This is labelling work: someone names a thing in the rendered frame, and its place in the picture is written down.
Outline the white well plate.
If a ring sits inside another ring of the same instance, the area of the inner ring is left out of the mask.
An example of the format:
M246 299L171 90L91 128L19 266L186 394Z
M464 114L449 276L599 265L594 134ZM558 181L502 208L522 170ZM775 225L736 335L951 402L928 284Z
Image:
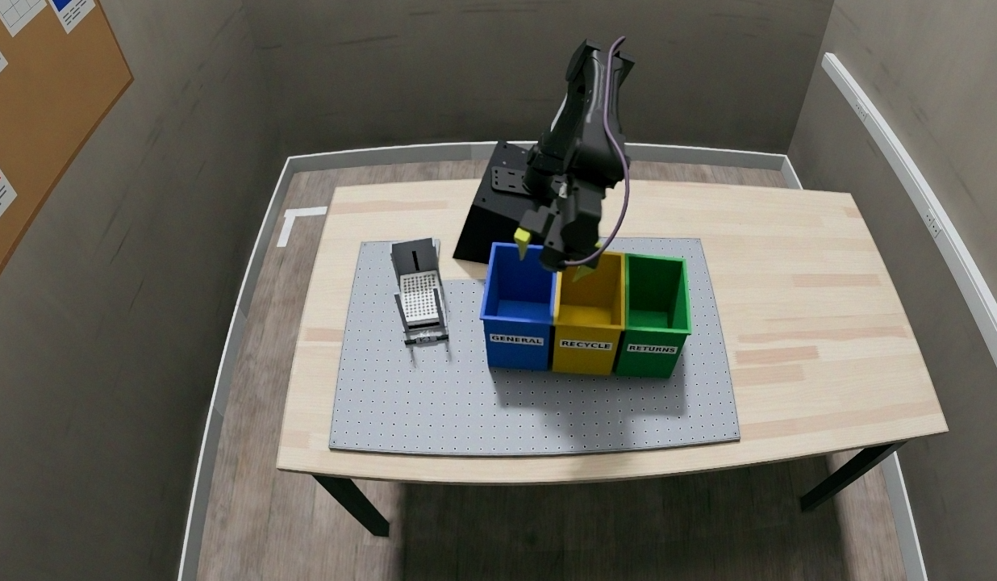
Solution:
M437 284L438 282L437 270L400 275L402 305L409 326L439 321L437 319L435 295L432 290L435 286L439 290L440 284Z

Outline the green bin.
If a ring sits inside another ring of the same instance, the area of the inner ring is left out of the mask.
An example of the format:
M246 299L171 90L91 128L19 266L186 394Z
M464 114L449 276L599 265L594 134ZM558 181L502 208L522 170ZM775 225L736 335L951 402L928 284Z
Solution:
M624 262L625 331L618 340L615 376L670 378L691 335L686 260L632 253Z

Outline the yellow recycle bin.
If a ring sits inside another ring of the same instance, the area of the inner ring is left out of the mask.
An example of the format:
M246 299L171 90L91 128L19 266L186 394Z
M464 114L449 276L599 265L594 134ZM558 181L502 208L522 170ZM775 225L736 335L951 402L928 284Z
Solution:
M610 375L625 329L624 253L604 251L594 272L572 282L577 268L557 273L553 372Z

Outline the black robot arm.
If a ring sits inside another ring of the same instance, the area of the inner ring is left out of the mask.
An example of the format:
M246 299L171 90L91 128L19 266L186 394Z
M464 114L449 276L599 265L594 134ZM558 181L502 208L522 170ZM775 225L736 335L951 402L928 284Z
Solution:
M604 119L607 114L610 132L624 155L624 136L618 124L618 89L635 64L635 57L618 51L610 63L610 55L599 48L601 44L586 38L574 52L565 76L568 97L553 124L529 149L527 170L494 166L490 171L494 192L553 202L540 228L539 235L547 239L537 260L541 269L553 274L564 271L560 262L569 260L573 250L597 244L605 189L613 190L616 182L624 179L623 162L607 136ZM630 158L624 155L624 159L628 168ZM560 212L555 208L555 199Z

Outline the blue general waste bin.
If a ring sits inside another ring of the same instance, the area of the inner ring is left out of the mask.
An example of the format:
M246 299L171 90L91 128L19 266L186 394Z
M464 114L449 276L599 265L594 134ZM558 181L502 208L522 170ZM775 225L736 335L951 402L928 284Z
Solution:
M547 371L555 274L538 265L539 245L519 260L515 244L491 248L480 320L488 366Z

